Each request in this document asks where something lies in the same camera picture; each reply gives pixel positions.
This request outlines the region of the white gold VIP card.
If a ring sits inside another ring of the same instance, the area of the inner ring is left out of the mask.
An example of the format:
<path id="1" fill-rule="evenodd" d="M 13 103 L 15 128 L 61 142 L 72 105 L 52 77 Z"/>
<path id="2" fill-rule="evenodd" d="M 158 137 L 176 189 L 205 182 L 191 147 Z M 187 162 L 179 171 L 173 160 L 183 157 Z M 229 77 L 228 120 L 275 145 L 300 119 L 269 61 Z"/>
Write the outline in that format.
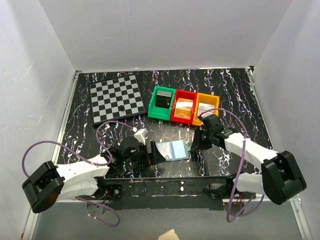
<path id="1" fill-rule="evenodd" d="M 173 158 L 171 144 L 169 142 L 160 142 L 156 144 L 159 153 L 166 159 L 170 160 Z"/>

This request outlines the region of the mint green card holder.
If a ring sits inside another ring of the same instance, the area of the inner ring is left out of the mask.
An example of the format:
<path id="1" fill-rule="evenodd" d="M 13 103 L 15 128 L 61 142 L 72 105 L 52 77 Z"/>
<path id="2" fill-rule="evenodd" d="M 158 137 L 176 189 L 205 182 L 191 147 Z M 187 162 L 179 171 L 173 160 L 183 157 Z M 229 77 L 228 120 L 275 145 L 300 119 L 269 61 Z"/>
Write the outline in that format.
<path id="1" fill-rule="evenodd" d="M 172 152 L 172 159 L 166 159 L 166 162 L 170 161 L 181 161 L 189 159 L 189 149 L 187 144 L 184 140 L 174 140 L 169 141 L 171 152 Z"/>

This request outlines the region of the black VIP credit card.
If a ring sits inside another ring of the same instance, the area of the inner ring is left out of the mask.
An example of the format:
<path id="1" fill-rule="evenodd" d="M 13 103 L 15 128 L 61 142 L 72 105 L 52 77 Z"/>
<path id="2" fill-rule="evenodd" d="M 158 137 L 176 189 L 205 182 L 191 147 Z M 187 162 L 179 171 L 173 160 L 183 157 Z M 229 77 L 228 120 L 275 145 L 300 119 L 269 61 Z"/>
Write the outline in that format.
<path id="1" fill-rule="evenodd" d="M 157 95 L 155 98 L 155 106 L 158 108 L 169 109 L 172 98 L 170 96 Z"/>

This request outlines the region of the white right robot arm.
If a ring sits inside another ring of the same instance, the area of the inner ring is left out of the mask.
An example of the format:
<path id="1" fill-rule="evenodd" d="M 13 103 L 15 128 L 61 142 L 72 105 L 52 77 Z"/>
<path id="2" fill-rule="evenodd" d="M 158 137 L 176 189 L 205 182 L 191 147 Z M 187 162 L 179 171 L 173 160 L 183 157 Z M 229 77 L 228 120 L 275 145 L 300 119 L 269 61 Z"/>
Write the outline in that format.
<path id="1" fill-rule="evenodd" d="M 211 190 L 237 199 L 244 193 L 267 196 L 281 205 L 307 188 L 307 183 L 292 153 L 265 148 L 232 128 L 224 128 L 215 114 L 199 118 L 202 124 L 195 129 L 192 151 L 216 146 L 243 157 L 258 168 L 259 174 L 240 172 L 229 176 L 225 185 Z"/>

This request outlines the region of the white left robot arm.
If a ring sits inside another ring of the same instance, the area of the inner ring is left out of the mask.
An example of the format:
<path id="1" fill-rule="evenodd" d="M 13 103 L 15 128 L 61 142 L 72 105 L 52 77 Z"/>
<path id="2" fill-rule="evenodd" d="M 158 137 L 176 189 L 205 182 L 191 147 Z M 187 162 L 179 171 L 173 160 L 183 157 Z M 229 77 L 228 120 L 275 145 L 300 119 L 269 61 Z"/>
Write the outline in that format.
<path id="1" fill-rule="evenodd" d="M 28 174 L 27 155 L 34 147 L 41 144 L 45 144 L 45 141 L 31 145 L 25 151 L 21 161 L 22 171 L 27 177 L 22 184 L 22 189 L 34 213 L 42 213 L 61 200 L 80 196 L 92 196 L 95 200 L 101 200 L 106 196 L 103 179 L 113 164 L 107 158 L 106 152 L 86 159 L 69 147 L 51 141 L 51 144 L 67 150 L 80 160 L 68 164 L 54 164 L 49 160 L 42 163 L 32 174 Z"/>

